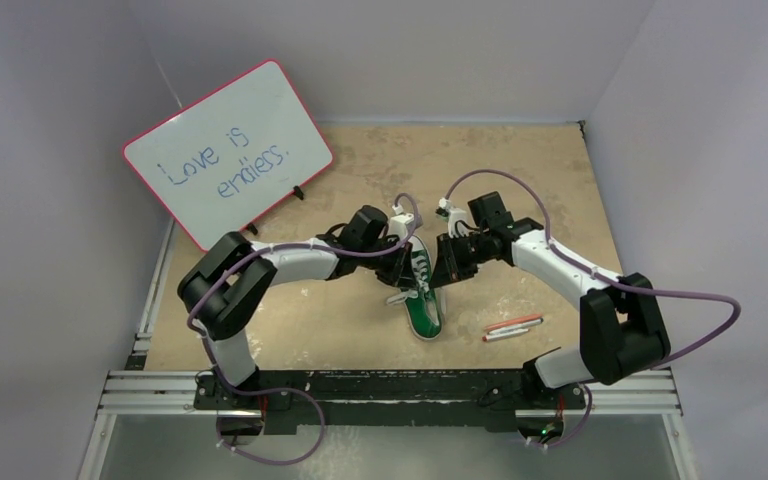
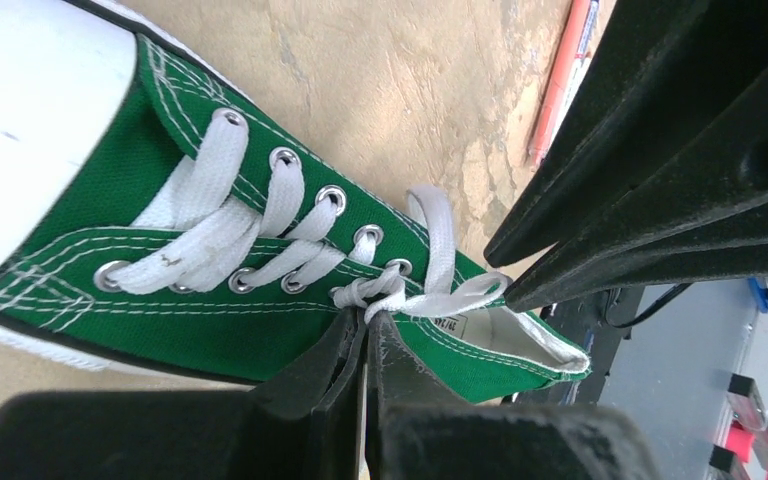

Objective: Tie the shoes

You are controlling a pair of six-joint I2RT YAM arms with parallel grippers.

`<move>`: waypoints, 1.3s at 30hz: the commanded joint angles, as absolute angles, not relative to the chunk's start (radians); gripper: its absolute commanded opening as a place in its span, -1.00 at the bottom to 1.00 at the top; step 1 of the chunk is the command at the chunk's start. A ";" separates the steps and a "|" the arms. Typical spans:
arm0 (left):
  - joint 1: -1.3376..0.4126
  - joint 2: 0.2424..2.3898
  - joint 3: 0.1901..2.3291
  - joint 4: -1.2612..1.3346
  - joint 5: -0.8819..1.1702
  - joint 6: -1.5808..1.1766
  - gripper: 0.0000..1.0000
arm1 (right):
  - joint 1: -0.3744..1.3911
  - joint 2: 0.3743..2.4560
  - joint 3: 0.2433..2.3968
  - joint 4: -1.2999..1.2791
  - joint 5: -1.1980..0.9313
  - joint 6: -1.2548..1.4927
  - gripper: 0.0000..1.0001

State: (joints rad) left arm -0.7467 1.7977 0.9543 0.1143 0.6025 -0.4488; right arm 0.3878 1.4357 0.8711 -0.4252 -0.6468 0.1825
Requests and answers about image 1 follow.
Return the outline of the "white shoelace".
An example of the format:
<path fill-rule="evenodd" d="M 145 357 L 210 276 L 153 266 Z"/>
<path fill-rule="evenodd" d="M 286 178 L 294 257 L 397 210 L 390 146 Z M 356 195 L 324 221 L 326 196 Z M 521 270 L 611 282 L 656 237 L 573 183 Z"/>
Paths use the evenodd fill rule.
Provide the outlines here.
<path fill-rule="evenodd" d="M 432 264 L 427 251 L 422 250 L 410 256 L 411 270 L 407 280 L 409 285 L 401 287 L 400 291 L 386 299 L 385 304 L 394 306 L 402 304 L 410 308 L 424 308 L 427 305 L 446 308 L 446 297 L 442 289 L 430 286 Z"/>

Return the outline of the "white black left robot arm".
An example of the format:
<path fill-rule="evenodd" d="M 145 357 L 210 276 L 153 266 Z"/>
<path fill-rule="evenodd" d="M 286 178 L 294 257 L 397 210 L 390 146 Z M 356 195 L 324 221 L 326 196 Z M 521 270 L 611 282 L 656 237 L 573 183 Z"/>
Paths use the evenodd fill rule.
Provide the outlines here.
<path fill-rule="evenodd" d="M 187 325 L 202 341 L 220 384 L 233 395 L 266 394 L 246 327 L 270 288 L 336 280 L 359 268 L 384 284 L 402 285 L 410 270 L 410 238 L 421 224 L 416 214 L 387 216 L 365 205 L 348 223 L 302 242 L 259 243 L 239 231 L 223 235 L 177 287 Z"/>

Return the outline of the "green canvas sneaker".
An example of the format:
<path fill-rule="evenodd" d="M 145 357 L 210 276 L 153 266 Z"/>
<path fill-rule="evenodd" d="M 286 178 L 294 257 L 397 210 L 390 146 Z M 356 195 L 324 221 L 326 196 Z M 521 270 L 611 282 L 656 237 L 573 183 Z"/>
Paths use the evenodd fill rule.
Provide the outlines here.
<path fill-rule="evenodd" d="M 417 236 L 409 239 L 412 287 L 402 288 L 399 300 L 404 304 L 411 331 L 421 340 L 430 341 L 442 332 L 445 302 L 430 287 L 432 265 L 426 244 Z"/>

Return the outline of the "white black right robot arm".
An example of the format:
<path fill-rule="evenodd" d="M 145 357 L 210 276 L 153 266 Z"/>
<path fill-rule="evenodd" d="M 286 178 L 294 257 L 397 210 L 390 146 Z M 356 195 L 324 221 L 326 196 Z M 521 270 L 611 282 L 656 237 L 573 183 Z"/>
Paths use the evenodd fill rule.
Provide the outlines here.
<path fill-rule="evenodd" d="M 471 279 L 481 264 L 503 261 L 535 276 L 578 311 L 577 346 L 557 348 L 524 364 L 529 394 L 580 382 L 612 385 L 669 355 L 661 310 L 647 293 L 651 283 L 645 276 L 600 270 L 552 239 L 546 225 L 515 219 L 497 192 L 469 201 L 467 209 L 442 198 L 436 212 L 447 230 L 436 238 L 431 287 Z"/>

